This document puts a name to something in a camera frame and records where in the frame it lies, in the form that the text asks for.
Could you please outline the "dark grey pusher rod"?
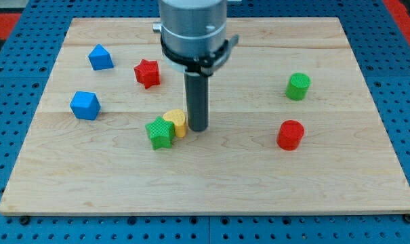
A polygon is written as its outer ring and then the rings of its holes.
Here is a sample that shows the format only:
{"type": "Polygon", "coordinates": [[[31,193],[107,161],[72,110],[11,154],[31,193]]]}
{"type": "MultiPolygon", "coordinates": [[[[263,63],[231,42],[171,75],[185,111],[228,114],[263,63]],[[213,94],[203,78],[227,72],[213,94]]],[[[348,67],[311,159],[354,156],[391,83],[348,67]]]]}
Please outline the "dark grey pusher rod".
{"type": "Polygon", "coordinates": [[[208,127],[207,77],[184,75],[188,126],[192,131],[205,131],[208,127]]]}

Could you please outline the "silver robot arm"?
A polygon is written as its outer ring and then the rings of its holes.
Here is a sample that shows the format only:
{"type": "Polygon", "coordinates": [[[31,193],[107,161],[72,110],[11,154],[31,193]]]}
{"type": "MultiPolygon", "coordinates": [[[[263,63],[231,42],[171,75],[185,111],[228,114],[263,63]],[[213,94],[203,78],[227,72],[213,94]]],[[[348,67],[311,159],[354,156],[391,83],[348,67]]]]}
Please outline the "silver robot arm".
{"type": "Polygon", "coordinates": [[[227,1],[159,0],[163,56],[184,74],[188,126],[195,132],[209,124],[209,78],[228,61],[239,36],[226,38],[227,1]]]}

